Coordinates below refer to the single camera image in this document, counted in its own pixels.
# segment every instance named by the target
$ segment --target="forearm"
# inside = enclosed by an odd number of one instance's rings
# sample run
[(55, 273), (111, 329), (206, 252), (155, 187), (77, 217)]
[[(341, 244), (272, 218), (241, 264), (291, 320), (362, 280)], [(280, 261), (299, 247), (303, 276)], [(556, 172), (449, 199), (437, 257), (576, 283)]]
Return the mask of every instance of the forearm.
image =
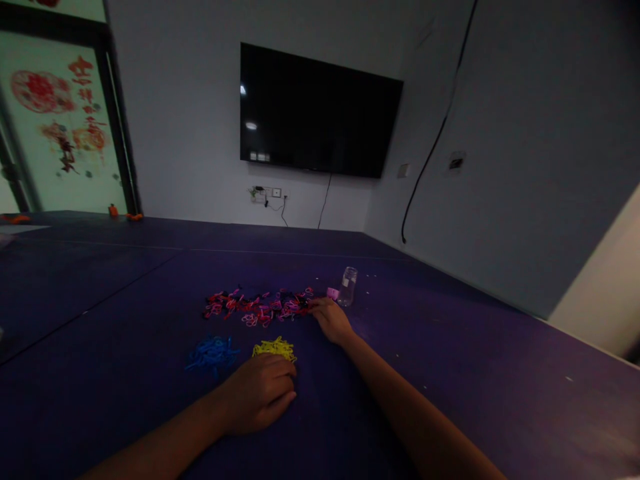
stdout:
[(223, 412), (209, 394), (134, 444), (108, 458), (82, 480), (176, 479), (223, 435)]
[(440, 410), (356, 334), (343, 348), (423, 478), (504, 479)]

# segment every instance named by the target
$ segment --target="pile of rubber bands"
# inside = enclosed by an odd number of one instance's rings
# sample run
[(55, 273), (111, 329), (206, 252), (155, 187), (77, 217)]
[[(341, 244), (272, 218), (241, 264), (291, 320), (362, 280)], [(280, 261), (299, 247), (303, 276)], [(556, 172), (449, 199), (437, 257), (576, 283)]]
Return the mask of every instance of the pile of rubber bands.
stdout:
[(232, 293), (222, 291), (208, 297), (208, 305), (203, 312), (204, 318), (208, 319), (212, 315), (220, 315), (225, 312), (225, 320), (234, 312), (244, 312), (242, 322), (248, 327), (255, 327), (260, 324), (267, 328), (274, 319), (284, 321), (293, 320), (296, 316), (304, 316), (309, 312), (309, 300), (313, 298), (313, 289), (307, 288), (302, 293), (293, 293), (287, 289), (280, 289), (276, 292), (275, 298), (269, 300), (270, 292), (262, 295), (245, 298), (240, 295), (240, 288)]
[(282, 337), (276, 338), (274, 341), (262, 340), (262, 345), (255, 345), (253, 347), (253, 355), (255, 357), (261, 353), (274, 353), (276, 355), (282, 355), (284, 358), (294, 363), (298, 358), (293, 355), (293, 344), (282, 340)]
[(218, 380), (218, 368), (228, 369), (235, 362), (235, 356), (238, 353), (240, 350), (231, 350), (231, 337), (228, 341), (224, 341), (220, 337), (209, 335), (189, 354), (191, 363), (186, 366), (185, 370), (196, 367), (210, 369), (213, 371), (215, 379)]

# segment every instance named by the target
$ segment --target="small pink object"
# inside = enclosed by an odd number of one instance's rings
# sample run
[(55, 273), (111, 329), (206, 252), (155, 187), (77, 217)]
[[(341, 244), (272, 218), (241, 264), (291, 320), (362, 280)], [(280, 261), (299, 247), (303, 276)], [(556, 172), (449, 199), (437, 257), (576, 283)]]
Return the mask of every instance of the small pink object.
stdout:
[(340, 294), (339, 290), (332, 289), (332, 288), (327, 289), (327, 296), (334, 301), (338, 300), (338, 294)]

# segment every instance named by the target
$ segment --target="black tv screen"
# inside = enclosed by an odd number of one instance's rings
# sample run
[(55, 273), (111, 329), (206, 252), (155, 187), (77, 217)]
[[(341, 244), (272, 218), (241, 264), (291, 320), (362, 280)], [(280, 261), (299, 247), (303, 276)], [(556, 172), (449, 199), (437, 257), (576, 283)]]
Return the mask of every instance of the black tv screen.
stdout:
[(240, 158), (380, 178), (403, 83), (242, 43)]

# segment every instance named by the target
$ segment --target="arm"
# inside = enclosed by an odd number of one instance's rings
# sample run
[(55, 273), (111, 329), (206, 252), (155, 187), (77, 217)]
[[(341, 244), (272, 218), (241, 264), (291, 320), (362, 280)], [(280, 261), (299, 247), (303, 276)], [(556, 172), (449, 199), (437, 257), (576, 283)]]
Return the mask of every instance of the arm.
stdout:
[(262, 430), (280, 418), (295, 398), (295, 374), (280, 355), (254, 357), (219, 388), (81, 479), (176, 479), (222, 436)]
[(333, 300), (316, 299), (312, 304), (320, 328), (358, 368), (422, 478), (505, 479), (440, 410), (355, 334)]

